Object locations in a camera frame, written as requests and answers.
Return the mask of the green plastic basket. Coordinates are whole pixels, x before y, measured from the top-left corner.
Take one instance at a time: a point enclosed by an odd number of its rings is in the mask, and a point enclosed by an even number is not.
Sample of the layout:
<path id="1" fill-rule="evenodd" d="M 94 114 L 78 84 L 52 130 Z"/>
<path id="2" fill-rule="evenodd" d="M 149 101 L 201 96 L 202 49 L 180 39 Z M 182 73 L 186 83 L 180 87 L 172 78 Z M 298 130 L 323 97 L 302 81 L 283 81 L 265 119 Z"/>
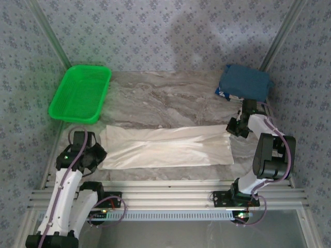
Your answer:
<path id="1" fill-rule="evenodd" d="M 51 118 L 70 123 L 95 124 L 100 116 L 112 72 L 104 66 L 69 68 L 49 106 Z"/>

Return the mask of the white t-shirt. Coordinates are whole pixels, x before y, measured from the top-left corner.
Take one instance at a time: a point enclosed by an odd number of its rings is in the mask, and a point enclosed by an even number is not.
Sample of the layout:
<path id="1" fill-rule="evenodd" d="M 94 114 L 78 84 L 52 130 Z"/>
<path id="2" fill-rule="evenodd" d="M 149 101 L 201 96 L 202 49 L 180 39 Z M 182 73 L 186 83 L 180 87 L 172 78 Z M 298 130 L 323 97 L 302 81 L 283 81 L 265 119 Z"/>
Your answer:
<path id="1" fill-rule="evenodd" d="M 102 169 L 232 165 L 230 134 L 224 125 L 100 132 L 107 156 Z"/>

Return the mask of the folded blue t-shirt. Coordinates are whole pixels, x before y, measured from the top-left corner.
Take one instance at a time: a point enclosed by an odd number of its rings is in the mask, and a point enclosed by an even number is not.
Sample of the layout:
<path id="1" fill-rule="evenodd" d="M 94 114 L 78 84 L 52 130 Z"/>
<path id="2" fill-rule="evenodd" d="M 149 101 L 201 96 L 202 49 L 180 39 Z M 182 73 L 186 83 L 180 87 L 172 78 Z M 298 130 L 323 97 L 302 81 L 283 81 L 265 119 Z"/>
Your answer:
<path id="1" fill-rule="evenodd" d="M 251 99 L 264 102 L 273 86 L 267 72 L 232 64 L 225 66 L 215 94 L 227 101 Z"/>

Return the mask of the aluminium mounting rails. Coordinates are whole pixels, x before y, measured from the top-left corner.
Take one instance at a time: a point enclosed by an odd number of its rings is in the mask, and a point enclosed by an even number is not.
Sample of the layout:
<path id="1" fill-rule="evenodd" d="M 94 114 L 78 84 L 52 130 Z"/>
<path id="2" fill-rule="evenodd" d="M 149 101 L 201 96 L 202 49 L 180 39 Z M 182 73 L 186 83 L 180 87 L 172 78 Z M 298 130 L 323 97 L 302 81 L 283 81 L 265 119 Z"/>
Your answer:
<path id="1" fill-rule="evenodd" d="M 230 181 L 104 181 L 105 191 L 120 191 L 129 210 L 209 210 L 212 193 L 227 191 Z M 288 210 L 309 206 L 304 189 L 283 181 L 269 184 L 258 192 L 269 210 Z"/>

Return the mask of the grey metal lower panel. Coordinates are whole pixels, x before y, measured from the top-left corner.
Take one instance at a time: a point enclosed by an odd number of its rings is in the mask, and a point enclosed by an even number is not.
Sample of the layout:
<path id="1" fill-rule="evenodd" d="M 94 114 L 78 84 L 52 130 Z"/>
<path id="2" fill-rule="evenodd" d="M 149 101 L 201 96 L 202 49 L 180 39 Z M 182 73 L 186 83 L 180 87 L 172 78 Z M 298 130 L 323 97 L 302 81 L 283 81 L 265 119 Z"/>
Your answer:
<path id="1" fill-rule="evenodd" d="M 122 222 L 84 227 L 79 248 L 308 248 L 299 231 L 239 227 L 227 221 Z"/>

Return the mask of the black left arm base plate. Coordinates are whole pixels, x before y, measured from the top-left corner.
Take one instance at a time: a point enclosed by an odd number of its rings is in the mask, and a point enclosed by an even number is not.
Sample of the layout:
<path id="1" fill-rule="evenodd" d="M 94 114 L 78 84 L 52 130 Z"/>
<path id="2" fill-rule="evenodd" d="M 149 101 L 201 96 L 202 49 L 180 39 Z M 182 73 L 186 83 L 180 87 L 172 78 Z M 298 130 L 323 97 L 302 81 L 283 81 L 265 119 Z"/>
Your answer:
<path id="1" fill-rule="evenodd" d="M 122 192 L 119 191 L 110 191 L 110 192 L 105 192 L 103 197 L 109 197 L 109 196 L 118 196 L 118 197 L 122 197 Z M 121 201 L 118 200 L 117 198 L 113 198 L 113 199 L 108 199 L 106 201 L 104 201 L 103 203 L 98 205 L 98 208 L 120 208 L 121 207 Z"/>

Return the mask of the aluminium corner post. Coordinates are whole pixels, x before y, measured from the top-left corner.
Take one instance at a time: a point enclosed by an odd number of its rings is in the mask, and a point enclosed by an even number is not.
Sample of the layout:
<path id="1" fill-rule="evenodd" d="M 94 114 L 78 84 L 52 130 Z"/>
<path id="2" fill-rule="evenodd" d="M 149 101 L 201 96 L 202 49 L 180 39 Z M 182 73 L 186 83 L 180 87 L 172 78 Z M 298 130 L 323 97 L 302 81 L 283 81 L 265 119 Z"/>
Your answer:
<path id="1" fill-rule="evenodd" d="M 306 6 L 307 2 L 308 0 L 293 0 L 292 5 L 285 15 L 282 24 L 275 38 L 273 39 L 273 42 L 271 43 L 270 48 L 268 49 L 262 63 L 259 66 L 260 71 L 267 71 L 271 67 L 274 59 L 276 58 L 276 55 L 280 51 L 282 45 L 284 44 L 287 36 L 292 30 L 297 18 L 299 17 L 303 8 Z"/>
<path id="2" fill-rule="evenodd" d="M 46 15 L 43 13 L 38 1 L 25 0 L 25 2 L 28 5 L 30 11 L 32 12 L 34 18 L 36 19 L 37 23 L 41 27 L 42 31 L 46 35 L 48 42 L 52 46 L 60 62 L 62 63 L 62 65 L 66 70 L 69 69 L 72 66 L 72 64 L 69 58 L 67 57 L 67 54 L 63 50 L 60 41 L 58 40 L 55 32 L 53 31 Z"/>

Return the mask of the aluminium frame leg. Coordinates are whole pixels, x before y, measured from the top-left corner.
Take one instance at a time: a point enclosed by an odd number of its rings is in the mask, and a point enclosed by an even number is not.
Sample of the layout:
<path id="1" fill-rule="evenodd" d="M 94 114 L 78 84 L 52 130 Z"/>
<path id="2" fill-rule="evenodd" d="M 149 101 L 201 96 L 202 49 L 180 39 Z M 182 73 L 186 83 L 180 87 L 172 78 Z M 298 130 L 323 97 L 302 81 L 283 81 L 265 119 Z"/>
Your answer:
<path id="1" fill-rule="evenodd" d="M 298 209 L 297 215 L 308 248 L 324 248 L 310 209 Z"/>
<path id="2" fill-rule="evenodd" d="M 38 214 L 39 211 L 36 210 L 26 211 L 19 227 L 13 248 L 26 248 L 26 238 L 28 235 L 32 235 L 34 233 L 38 221 Z"/>

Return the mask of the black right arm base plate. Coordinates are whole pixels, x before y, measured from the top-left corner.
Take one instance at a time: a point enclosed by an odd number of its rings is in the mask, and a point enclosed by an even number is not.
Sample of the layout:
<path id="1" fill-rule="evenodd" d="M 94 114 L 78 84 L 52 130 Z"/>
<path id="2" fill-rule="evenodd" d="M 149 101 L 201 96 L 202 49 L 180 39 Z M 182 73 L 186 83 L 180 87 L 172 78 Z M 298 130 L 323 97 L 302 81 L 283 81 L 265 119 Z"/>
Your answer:
<path id="1" fill-rule="evenodd" d="M 260 201 L 249 194 L 228 191 L 213 192 L 214 207 L 259 207 Z"/>

